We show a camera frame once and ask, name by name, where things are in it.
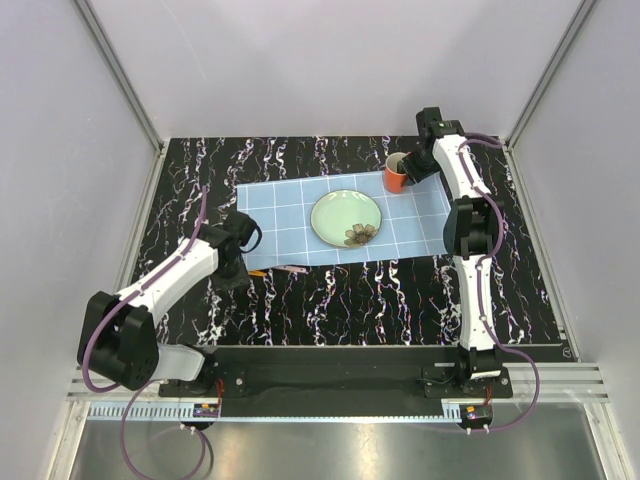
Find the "orange mug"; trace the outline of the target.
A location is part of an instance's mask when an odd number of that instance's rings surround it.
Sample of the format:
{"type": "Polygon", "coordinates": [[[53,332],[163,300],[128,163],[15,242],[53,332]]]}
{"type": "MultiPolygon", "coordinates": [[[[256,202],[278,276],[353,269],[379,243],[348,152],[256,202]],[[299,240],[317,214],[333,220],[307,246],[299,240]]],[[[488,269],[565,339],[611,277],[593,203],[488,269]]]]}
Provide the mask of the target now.
{"type": "Polygon", "coordinates": [[[408,176],[400,169],[400,164],[406,156],[405,152],[396,152],[385,160],[384,187],[391,194],[401,194],[404,191],[408,176]]]}

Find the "green floral plate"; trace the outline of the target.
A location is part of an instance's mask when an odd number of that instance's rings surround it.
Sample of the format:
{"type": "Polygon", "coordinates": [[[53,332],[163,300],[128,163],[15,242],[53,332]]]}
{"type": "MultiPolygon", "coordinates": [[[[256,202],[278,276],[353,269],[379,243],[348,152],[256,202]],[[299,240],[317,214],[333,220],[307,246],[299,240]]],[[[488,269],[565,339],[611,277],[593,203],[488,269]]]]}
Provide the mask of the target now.
{"type": "Polygon", "coordinates": [[[355,190],[335,190],[313,206],[310,224],[325,243],[339,248],[367,245],[378,234],[383,214],[368,195],[355,190]]]}

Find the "blue checked placemat cloth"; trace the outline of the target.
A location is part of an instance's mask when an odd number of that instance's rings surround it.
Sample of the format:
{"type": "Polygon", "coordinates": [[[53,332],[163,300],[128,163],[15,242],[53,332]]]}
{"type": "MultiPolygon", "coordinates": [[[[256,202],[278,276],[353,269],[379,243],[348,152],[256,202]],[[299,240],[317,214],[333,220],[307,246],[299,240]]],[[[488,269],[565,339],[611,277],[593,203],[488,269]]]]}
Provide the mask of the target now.
{"type": "Polygon", "coordinates": [[[442,255],[450,205],[438,177],[392,194],[377,171],[241,184],[237,209],[262,231],[245,263],[263,270],[442,255]]]}

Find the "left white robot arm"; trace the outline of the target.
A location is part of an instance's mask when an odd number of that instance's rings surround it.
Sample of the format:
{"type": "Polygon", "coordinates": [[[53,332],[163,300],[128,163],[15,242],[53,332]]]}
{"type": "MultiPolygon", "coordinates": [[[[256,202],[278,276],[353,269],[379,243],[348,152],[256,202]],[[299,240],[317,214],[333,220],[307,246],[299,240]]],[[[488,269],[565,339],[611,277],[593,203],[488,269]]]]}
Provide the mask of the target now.
{"type": "Polygon", "coordinates": [[[93,393],[140,390],[153,381],[181,381],[196,396],[215,386],[216,372],[196,347],[160,343],[162,318],[206,278],[223,289],[248,279],[242,254],[255,227],[203,224],[148,274],[115,294],[99,291],[87,303],[77,351],[85,386],[93,393]]]}

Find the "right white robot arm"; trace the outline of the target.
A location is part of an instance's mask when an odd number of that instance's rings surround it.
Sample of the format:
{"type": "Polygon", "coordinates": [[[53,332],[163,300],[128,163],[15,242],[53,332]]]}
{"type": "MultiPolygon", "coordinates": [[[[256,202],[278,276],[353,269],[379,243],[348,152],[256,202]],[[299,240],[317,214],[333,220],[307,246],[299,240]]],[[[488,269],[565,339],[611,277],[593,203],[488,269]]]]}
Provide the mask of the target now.
{"type": "Polygon", "coordinates": [[[443,228],[445,250],[454,260],[459,281],[461,333],[453,372],[445,377],[466,396],[482,396],[501,375],[502,358],[493,326],[490,276],[493,258],[504,238],[501,207],[476,170],[470,147],[501,150],[491,136],[467,133],[457,120],[444,120],[437,107],[416,115],[417,150],[398,161],[403,184],[417,185],[441,174],[452,196],[443,228]]]}

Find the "left control board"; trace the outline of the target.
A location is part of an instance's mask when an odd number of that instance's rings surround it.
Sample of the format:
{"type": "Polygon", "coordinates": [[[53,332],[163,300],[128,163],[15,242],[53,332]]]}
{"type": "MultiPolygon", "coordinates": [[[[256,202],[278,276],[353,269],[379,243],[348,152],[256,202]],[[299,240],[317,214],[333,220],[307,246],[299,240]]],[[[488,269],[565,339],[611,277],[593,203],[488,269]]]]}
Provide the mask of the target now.
{"type": "Polygon", "coordinates": [[[193,407],[194,418],[218,418],[220,405],[217,403],[195,403],[193,407]]]}

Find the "control board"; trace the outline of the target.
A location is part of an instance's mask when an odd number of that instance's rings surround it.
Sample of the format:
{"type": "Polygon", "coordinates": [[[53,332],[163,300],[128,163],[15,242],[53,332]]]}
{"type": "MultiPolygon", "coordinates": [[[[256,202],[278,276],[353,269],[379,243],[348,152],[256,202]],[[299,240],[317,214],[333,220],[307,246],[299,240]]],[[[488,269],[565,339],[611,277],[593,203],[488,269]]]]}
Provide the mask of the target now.
{"type": "Polygon", "coordinates": [[[217,403],[195,403],[193,407],[194,418],[218,418],[220,405],[217,403]]]}
{"type": "Polygon", "coordinates": [[[461,413],[462,419],[467,422],[490,424],[493,419],[493,408],[489,404],[466,405],[461,413]]]}

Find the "right control board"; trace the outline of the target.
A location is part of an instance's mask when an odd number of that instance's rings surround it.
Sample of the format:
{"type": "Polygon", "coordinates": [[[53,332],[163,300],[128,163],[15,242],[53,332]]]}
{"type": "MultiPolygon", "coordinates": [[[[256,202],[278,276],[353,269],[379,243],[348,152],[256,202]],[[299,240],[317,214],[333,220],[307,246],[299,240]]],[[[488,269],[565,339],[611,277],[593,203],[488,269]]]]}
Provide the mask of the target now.
{"type": "Polygon", "coordinates": [[[466,405],[461,413],[462,419],[467,422],[490,424],[493,419],[493,408],[489,404],[466,405]]]}

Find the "pink handled knife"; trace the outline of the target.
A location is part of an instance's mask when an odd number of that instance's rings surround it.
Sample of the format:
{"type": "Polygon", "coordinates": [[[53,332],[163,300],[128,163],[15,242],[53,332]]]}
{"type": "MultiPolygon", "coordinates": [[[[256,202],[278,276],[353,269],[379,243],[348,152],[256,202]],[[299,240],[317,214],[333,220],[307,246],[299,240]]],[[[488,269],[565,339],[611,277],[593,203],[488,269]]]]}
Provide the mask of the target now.
{"type": "Polygon", "coordinates": [[[294,265],[281,265],[281,266],[275,266],[273,268],[276,270],[286,271],[290,273],[307,274],[309,272],[309,269],[306,267],[294,266],[294,265]]]}

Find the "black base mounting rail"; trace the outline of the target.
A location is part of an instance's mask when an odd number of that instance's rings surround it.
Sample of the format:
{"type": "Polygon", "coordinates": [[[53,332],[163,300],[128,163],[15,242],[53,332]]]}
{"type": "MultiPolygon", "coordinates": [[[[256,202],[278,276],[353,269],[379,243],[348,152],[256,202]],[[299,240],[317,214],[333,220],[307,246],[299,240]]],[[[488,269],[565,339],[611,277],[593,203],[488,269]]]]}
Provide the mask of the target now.
{"type": "Polygon", "coordinates": [[[203,403],[223,386],[230,422],[457,422],[462,403],[510,399],[511,379],[467,381],[454,347],[219,347],[193,384],[162,397],[203,403]]]}

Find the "left aluminium frame post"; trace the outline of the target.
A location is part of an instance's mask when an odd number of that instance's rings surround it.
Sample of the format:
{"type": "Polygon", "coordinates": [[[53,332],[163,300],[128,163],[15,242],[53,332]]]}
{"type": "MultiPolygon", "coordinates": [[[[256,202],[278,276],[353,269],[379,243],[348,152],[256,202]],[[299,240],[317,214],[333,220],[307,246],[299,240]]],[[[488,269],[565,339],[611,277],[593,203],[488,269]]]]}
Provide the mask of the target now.
{"type": "Polygon", "coordinates": [[[89,36],[94,42],[107,70],[113,78],[120,94],[143,133],[146,141],[155,154],[159,154],[164,145],[164,140],[157,132],[153,122],[144,108],[131,80],[110,41],[107,32],[102,25],[91,1],[72,0],[82,23],[86,27],[89,36]]]}

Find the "aluminium frame post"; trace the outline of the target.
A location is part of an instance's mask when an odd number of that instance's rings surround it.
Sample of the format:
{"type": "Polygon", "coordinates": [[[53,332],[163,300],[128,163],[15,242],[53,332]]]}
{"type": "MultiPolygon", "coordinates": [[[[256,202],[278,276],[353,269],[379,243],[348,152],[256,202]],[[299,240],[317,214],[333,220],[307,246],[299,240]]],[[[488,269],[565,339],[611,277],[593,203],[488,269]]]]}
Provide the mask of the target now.
{"type": "Polygon", "coordinates": [[[82,23],[86,27],[89,36],[94,42],[107,70],[113,78],[120,94],[143,133],[146,141],[155,154],[159,154],[164,145],[164,140],[157,132],[153,122],[144,108],[131,80],[110,41],[107,32],[102,25],[91,1],[72,0],[82,23]]]}
{"type": "Polygon", "coordinates": [[[526,101],[522,112],[518,116],[514,127],[505,138],[506,146],[509,150],[515,149],[598,5],[598,0],[581,0],[579,2],[576,11],[567,24],[532,93],[526,101]]]}

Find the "right aluminium frame post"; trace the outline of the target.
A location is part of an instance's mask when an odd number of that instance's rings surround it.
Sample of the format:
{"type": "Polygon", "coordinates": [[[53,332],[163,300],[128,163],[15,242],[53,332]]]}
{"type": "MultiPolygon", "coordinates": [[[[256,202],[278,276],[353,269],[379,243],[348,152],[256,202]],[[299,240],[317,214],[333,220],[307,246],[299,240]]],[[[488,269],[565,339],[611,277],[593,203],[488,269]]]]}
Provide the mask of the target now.
{"type": "Polygon", "coordinates": [[[509,150],[515,149],[598,5],[598,0],[581,0],[579,2],[576,11],[567,24],[532,93],[526,101],[522,112],[518,116],[514,127],[505,138],[506,146],[509,150]]]}

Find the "front aluminium rail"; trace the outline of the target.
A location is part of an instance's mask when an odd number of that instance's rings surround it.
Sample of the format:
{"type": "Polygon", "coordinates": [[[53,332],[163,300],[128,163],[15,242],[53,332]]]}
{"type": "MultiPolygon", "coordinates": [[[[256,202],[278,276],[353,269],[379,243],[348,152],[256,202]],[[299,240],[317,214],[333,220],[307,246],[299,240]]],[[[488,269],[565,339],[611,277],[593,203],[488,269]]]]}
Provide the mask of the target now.
{"type": "MultiPolygon", "coordinates": [[[[223,382],[225,398],[247,398],[263,391],[387,392],[423,395],[435,399],[480,398],[481,382],[455,384],[453,367],[435,364],[245,364],[221,367],[214,374],[223,382]]],[[[500,376],[483,380],[493,399],[523,402],[606,402],[608,394],[598,367],[589,363],[507,363],[500,376]]]]}

